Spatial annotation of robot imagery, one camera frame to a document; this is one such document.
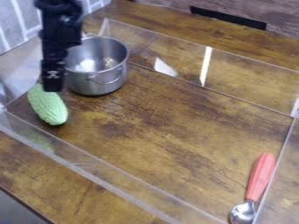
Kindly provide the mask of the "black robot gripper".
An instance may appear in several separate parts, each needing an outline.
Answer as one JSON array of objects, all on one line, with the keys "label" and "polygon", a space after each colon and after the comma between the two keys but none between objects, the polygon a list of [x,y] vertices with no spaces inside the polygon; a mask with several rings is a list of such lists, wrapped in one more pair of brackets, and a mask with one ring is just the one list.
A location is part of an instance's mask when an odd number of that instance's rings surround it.
[{"label": "black robot gripper", "polygon": [[41,86],[45,92],[63,90],[64,71],[61,62],[68,49],[81,44],[80,34],[40,35],[41,39]]}]

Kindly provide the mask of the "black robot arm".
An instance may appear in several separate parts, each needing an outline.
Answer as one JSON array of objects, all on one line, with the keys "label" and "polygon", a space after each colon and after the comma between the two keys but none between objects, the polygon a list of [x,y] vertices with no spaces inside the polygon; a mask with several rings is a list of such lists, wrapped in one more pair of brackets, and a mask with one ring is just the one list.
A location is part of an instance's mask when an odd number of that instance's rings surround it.
[{"label": "black robot arm", "polygon": [[80,0],[35,0],[41,12],[41,87],[60,92],[68,49],[81,43],[83,4]]}]

